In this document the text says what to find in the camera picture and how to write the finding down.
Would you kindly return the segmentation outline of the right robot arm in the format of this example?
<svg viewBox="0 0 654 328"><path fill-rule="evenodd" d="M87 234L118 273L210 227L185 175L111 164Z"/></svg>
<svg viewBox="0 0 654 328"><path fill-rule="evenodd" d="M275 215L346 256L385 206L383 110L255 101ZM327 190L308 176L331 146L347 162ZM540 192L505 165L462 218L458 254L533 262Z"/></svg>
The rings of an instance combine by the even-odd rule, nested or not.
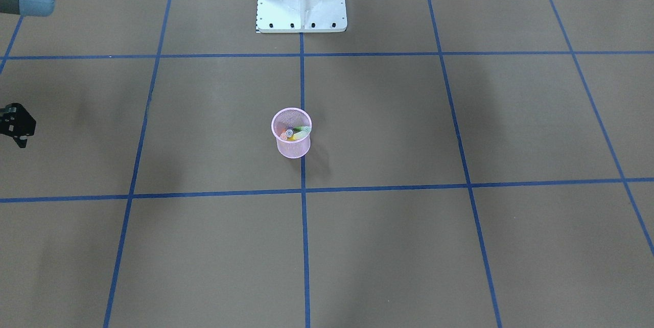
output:
<svg viewBox="0 0 654 328"><path fill-rule="evenodd" d="M55 9L56 0L1 0L2 14L47 17ZM2 107L2 135L14 140L19 148L26 148L28 137L35 133L36 121L19 103Z"/></svg>

